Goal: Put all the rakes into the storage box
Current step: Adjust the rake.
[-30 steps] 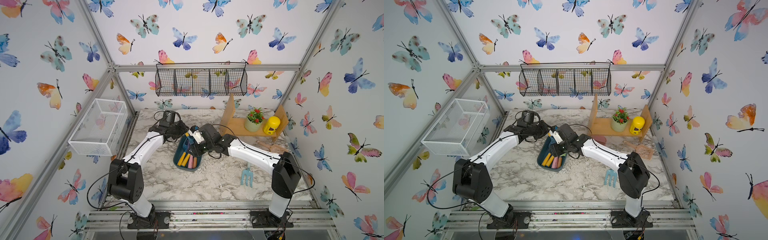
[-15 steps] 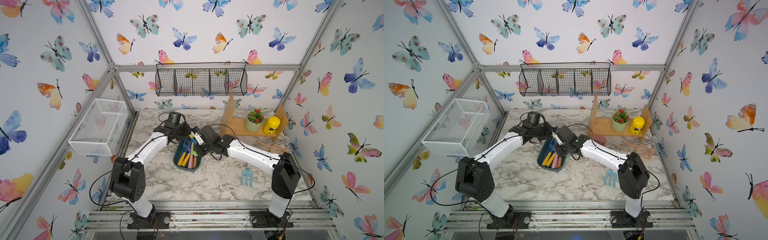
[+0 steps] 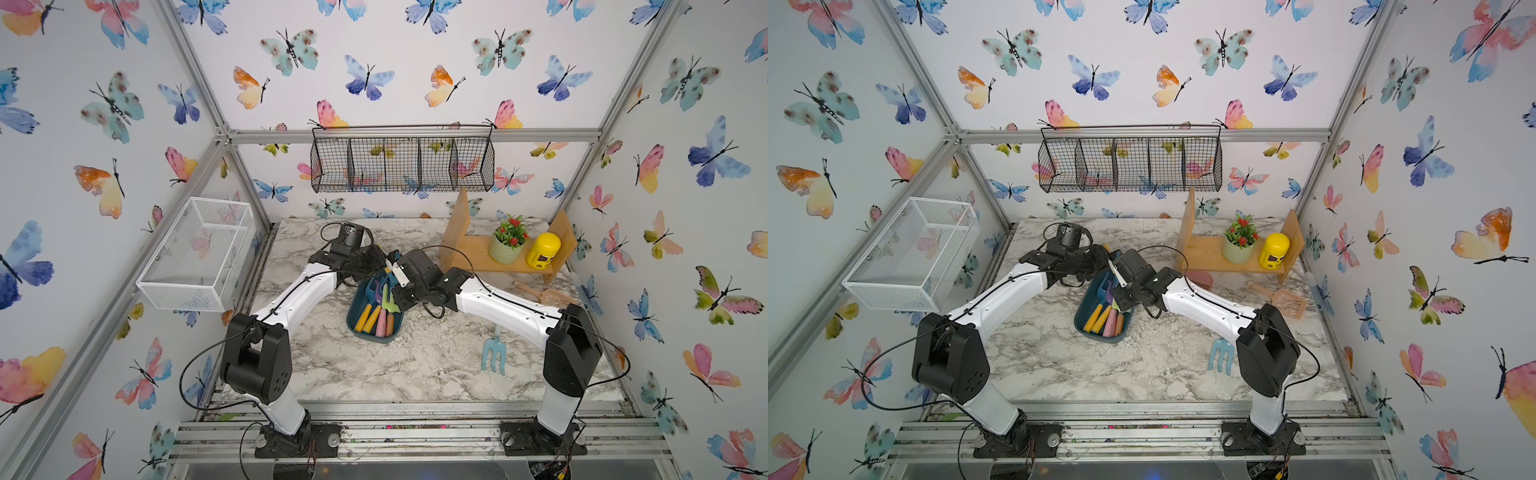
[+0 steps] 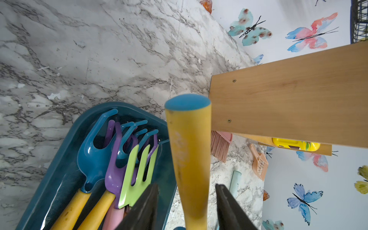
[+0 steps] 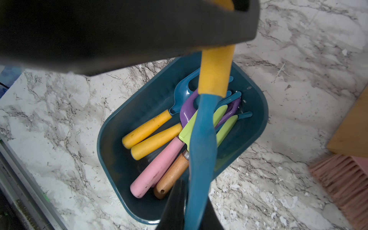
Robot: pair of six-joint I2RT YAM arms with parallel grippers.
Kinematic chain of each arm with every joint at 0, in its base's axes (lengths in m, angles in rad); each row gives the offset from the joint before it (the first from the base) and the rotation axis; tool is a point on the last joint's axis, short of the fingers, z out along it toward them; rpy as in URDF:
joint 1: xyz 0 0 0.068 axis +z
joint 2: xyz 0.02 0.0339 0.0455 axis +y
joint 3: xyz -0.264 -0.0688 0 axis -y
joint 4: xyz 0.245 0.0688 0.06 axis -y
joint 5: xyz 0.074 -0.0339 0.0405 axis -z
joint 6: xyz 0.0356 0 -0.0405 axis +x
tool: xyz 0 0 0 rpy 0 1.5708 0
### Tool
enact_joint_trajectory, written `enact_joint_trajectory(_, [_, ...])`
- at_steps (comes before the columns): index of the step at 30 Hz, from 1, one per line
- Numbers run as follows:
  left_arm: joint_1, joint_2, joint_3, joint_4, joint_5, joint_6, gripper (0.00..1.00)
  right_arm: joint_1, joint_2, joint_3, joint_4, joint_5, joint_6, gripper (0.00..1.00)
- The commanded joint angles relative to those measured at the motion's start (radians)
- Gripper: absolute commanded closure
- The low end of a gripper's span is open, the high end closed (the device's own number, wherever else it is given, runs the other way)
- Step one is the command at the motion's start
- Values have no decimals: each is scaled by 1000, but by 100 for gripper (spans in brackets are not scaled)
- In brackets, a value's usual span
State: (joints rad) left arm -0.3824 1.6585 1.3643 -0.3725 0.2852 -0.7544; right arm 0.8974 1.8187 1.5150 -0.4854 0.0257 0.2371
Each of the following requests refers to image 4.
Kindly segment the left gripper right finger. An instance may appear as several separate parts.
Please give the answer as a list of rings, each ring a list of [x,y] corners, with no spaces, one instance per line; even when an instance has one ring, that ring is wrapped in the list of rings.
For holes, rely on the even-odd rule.
[[[215,185],[220,230],[257,230],[225,185]]]

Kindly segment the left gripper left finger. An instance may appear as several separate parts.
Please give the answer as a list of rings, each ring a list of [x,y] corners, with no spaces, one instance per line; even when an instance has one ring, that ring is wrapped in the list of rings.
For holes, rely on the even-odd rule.
[[[116,230],[153,230],[159,199],[156,183],[149,185]]]

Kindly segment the green rake wooden handle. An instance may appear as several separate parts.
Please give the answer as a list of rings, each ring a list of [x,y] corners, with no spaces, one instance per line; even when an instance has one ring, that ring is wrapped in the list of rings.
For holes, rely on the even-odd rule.
[[[130,152],[120,197],[118,199],[119,209],[126,206],[133,207],[145,189],[151,184],[158,149],[153,151],[151,157],[148,157],[149,151],[150,145],[146,146],[143,150],[137,173],[134,172],[139,145],[135,146]]]

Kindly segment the purple fork pink handle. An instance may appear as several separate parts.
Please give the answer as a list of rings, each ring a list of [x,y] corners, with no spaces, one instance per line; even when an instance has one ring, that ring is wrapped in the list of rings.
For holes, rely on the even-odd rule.
[[[116,123],[116,138],[105,175],[105,187],[115,198],[107,211],[104,230],[113,230],[123,220],[151,183],[158,152],[158,130],[135,132],[147,120]]]

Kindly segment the purple rake pink handle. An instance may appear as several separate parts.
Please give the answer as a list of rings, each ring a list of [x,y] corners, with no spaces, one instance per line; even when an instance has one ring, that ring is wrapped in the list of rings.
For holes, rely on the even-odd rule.
[[[136,129],[136,126],[137,124],[134,122],[123,125],[116,123],[116,139],[104,180],[106,191],[79,226],[79,230],[96,230],[101,224],[103,224],[103,230],[114,230],[123,220],[125,208],[118,208],[118,199],[120,197],[127,163],[122,168],[117,167],[117,152],[121,140],[125,142]]]

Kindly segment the teal rake yellow handle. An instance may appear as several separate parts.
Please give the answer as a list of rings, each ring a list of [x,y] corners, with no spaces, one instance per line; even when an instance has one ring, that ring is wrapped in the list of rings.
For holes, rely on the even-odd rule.
[[[72,230],[92,194],[93,187],[97,182],[105,178],[111,157],[112,144],[108,143],[107,147],[98,149],[94,145],[94,139],[103,127],[105,121],[117,113],[117,109],[112,109],[100,115],[81,144],[77,155],[77,165],[79,170],[85,175],[86,181],[83,186],[78,189],[69,204],[53,224],[51,227],[52,230]]]

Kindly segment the teal plastic storage box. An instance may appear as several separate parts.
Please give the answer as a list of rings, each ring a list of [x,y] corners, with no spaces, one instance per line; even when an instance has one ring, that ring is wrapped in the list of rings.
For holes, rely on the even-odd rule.
[[[84,112],[72,125],[56,153],[43,180],[26,208],[18,230],[49,230],[62,213],[86,177],[78,169],[78,150],[102,113],[117,109],[116,118],[122,121],[147,120],[149,129],[159,131],[159,140],[168,140],[166,121],[128,103],[108,102]],[[169,217],[177,183],[174,176],[170,144],[159,146],[152,182],[158,184],[159,199],[155,230],[163,230]]]

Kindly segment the blue claw rake yellow handle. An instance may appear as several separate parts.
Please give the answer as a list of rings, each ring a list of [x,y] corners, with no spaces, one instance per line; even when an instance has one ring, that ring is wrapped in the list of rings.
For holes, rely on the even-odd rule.
[[[184,94],[168,100],[164,108],[185,228],[205,230],[208,227],[211,101],[202,95]]]
[[[158,134],[159,134],[159,130],[157,129],[150,130],[150,131],[148,131],[146,128],[141,129],[139,131],[134,130],[134,132],[130,134],[130,136],[127,138],[125,142],[121,140],[120,146],[118,147],[117,159],[121,161],[127,160],[130,151],[134,147],[138,146],[139,152],[141,152],[151,144],[151,140],[152,140],[153,145],[151,145],[148,148],[149,150],[148,160],[149,160],[152,154],[154,153],[154,151],[158,149],[159,145],[166,144],[170,141],[169,139],[159,140]]]

